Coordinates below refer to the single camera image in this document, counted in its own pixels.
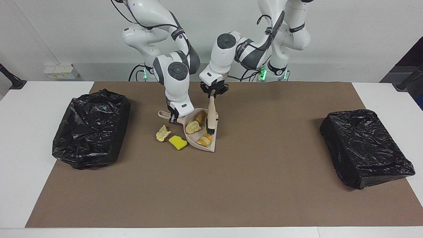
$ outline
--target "gray circular joint cap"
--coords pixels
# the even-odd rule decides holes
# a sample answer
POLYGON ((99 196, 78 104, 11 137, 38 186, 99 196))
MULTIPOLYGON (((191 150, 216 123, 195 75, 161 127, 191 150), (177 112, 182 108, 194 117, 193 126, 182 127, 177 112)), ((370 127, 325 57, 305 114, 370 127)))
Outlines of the gray circular joint cap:
POLYGON ((225 33, 217 38, 217 46, 222 50, 232 48, 235 44, 236 39, 231 34, 225 33))
POLYGON ((173 62, 169 64, 168 72, 172 78, 182 81, 188 75, 188 68, 181 62, 173 62))

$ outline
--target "brush handle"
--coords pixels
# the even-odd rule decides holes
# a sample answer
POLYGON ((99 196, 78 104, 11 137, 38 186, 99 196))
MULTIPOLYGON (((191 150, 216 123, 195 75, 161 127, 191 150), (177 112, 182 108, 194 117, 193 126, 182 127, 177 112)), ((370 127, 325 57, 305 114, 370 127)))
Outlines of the brush handle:
POLYGON ((214 96, 210 96, 209 111, 207 112, 207 127, 216 129, 216 107, 214 105, 214 96))

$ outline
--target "white wall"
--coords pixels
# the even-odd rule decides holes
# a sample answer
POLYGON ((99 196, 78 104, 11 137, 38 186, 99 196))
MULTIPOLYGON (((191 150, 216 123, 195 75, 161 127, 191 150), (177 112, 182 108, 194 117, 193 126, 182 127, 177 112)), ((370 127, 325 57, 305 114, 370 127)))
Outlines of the white wall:
MULTIPOLYGON (((266 27, 265 21, 255 25, 256 0, 161 2, 178 17, 202 63, 221 33, 259 40, 266 27)), ((379 82, 423 36, 422 12, 421 0, 312 2, 306 21, 312 41, 291 54, 290 80, 379 82)), ((43 65, 56 59, 73 63, 82 80, 126 80, 142 61, 122 41, 130 23, 109 0, 0 0, 0 22, 0 62, 27 80, 44 80, 43 65)), ((176 49, 171 39, 159 45, 176 49)), ((231 74, 241 71, 234 63, 231 74)))

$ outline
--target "food item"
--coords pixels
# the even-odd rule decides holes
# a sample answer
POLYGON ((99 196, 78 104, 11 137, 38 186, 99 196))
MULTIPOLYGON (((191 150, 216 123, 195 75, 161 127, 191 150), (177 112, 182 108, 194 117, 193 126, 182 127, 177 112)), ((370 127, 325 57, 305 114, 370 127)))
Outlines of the food item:
POLYGON ((170 135, 172 132, 168 131, 166 126, 163 125, 162 128, 160 128, 159 132, 156 133, 156 139, 160 142, 164 142, 166 137, 170 135))
POLYGON ((172 138, 169 139, 169 142, 177 149, 180 150, 187 146, 188 142, 184 141, 180 136, 172 136, 172 138))
POLYGON ((193 134, 193 133, 200 131, 200 130, 201 130, 201 126, 197 121, 190 122, 185 127, 185 132, 187 134, 193 134))
POLYGON ((213 137, 206 133, 200 139, 198 139, 196 143, 204 147, 209 147, 212 141, 213 141, 213 137))
POLYGON ((201 111, 195 117, 195 120, 199 123, 199 125, 203 125, 206 119, 207 119, 207 112, 206 111, 201 111))

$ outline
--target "yellow sponge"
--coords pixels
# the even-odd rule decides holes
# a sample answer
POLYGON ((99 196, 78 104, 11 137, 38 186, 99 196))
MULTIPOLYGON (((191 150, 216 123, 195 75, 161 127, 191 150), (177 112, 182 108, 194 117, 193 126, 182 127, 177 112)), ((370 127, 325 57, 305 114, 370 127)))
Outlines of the yellow sponge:
POLYGON ((169 142, 174 145, 177 150, 184 148, 188 144, 188 142, 184 141, 180 136, 172 136, 169 142))

